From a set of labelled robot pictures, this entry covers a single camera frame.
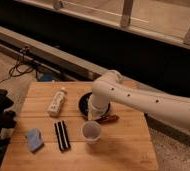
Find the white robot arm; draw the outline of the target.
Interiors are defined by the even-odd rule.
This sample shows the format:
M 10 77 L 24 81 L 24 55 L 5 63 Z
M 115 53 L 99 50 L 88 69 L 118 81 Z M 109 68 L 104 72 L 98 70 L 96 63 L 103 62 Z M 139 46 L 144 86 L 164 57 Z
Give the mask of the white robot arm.
M 190 131 L 190 98 L 128 88 L 116 70 L 97 78 L 91 90 L 88 108 L 94 118 L 106 114 L 109 103 L 116 102 Z

